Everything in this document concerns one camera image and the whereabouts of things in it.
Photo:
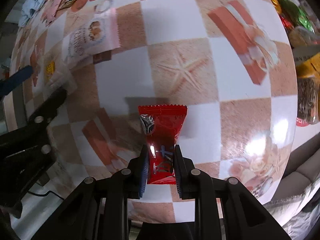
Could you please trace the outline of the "checkered patterned tablecloth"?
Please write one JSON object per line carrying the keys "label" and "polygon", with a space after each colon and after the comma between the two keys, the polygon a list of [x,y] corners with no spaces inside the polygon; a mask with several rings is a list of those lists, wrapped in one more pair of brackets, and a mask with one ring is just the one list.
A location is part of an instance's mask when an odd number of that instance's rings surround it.
{"label": "checkered patterned tablecloth", "polygon": [[178,143],[196,168],[238,178],[269,202],[295,133],[296,72],[270,0],[109,0],[120,47],[72,70],[50,124],[57,161],[43,190],[67,197],[107,178],[144,144],[140,105],[188,106]]}

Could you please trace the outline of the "green foil snack bag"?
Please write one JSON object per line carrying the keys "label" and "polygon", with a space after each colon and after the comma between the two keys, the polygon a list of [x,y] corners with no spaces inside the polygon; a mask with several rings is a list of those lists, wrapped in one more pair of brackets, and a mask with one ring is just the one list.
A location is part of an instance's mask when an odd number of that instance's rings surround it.
{"label": "green foil snack bag", "polygon": [[290,0],[277,0],[282,9],[289,15],[295,25],[301,25],[308,31],[315,33],[314,28],[308,19],[305,11]]}

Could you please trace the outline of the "light blue towel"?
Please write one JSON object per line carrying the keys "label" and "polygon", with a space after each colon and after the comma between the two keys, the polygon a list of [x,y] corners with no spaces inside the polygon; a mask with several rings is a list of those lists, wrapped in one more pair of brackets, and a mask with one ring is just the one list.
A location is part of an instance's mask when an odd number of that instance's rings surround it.
{"label": "light blue towel", "polygon": [[42,8],[46,0],[26,0],[22,5],[21,16],[18,22],[20,28],[24,28],[29,20]]}

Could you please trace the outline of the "pink white cookie packet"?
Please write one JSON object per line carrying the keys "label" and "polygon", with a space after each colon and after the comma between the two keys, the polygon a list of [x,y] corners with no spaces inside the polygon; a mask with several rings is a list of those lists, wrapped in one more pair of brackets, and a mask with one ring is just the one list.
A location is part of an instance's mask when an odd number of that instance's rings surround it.
{"label": "pink white cookie packet", "polygon": [[111,8],[70,34],[67,62],[72,67],[89,56],[119,47],[117,13]]}

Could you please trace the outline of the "small yellow candy packet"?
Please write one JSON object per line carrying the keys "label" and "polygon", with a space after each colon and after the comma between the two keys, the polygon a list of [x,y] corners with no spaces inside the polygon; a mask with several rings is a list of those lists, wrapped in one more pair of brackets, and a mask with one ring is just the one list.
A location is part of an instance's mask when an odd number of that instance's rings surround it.
{"label": "small yellow candy packet", "polygon": [[50,61],[45,68],[46,77],[50,78],[55,73],[55,62]]}

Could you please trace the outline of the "pink snack pouch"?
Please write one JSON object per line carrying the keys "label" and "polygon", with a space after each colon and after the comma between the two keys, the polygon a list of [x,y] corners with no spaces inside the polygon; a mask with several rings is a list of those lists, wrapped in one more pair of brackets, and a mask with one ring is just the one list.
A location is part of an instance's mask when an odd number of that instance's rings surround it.
{"label": "pink snack pouch", "polygon": [[65,0],[48,0],[44,7],[44,12],[41,16],[41,22],[45,26],[50,26],[55,20],[57,20],[64,12],[61,9]]}

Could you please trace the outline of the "red snack packet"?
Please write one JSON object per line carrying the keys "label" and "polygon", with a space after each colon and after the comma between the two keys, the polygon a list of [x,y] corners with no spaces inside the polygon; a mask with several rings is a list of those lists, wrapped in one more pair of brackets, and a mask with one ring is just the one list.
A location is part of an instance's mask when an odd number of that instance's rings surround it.
{"label": "red snack packet", "polygon": [[139,116],[149,155],[148,184],[175,185],[175,145],[188,107],[185,105],[139,106]]}

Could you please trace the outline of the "yellow snack box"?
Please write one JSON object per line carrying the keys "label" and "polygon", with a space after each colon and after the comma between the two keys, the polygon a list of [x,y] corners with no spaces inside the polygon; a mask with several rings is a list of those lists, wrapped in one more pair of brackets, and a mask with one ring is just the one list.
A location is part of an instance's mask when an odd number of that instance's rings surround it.
{"label": "yellow snack box", "polygon": [[320,54],[317,53],[310,59],[304,61],[296,67],[298,78],[314,77],[317,80],[320,78]]}

